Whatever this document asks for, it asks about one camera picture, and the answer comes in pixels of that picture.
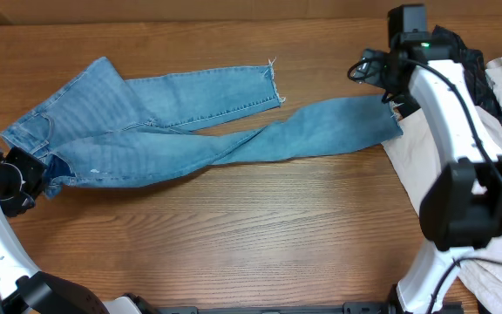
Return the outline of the blue denim jeans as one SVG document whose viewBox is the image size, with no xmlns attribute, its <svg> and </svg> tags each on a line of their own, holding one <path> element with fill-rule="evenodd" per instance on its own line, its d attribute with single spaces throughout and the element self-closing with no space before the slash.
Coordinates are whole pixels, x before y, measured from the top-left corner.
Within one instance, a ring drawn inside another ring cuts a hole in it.
<svg viewBox="0 0 502 314">
<path fill-rule="evenodd" d="M 256 129 L 206 129 L 279 107 L 272 65 L 123 79 L 99 58 L 2 131 L 47 167 L 45 193 L 140 188 L 204 167 L 348 154 L 401 134 L 378 96 L 329 99 Z"/>
</svg>

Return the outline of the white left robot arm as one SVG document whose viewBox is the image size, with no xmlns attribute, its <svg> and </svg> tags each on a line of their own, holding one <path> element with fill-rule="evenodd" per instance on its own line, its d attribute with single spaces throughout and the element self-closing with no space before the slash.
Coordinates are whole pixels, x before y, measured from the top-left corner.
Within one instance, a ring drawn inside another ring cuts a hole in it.
<svg viewBox="0 0 502 314">
<path fill-rule="evenodd" d="M 99 299 L 86 287 L 42 271 L 9 224 L 33 208 L 45 187 L 45 165 L 23 149 L 0 150 L 0 313 L 120 313 L 132 310 L 122 298 Z"/>
</svg>

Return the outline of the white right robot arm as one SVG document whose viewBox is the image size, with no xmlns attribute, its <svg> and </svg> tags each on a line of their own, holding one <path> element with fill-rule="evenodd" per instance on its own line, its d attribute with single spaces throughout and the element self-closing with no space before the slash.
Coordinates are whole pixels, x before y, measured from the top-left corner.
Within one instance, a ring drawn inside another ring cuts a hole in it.
<svg viewBox="0 0 502 314">
<path fill-rule="evenodd" d="M 485 130 L 466 88 L 454 44 L 427 30 L 422 4 L 388 12 L 389 51 L 366 49 L 350 80 L 383 89 L 383 103 L 405 99 L 421 108 L 441 171 L 424 196 L 424 244 L 384 302 L 347 302 L 345 313 L 461 313 L 444 296 L 461 264 L 502 236 L 502 150 Z"/>
</svg>

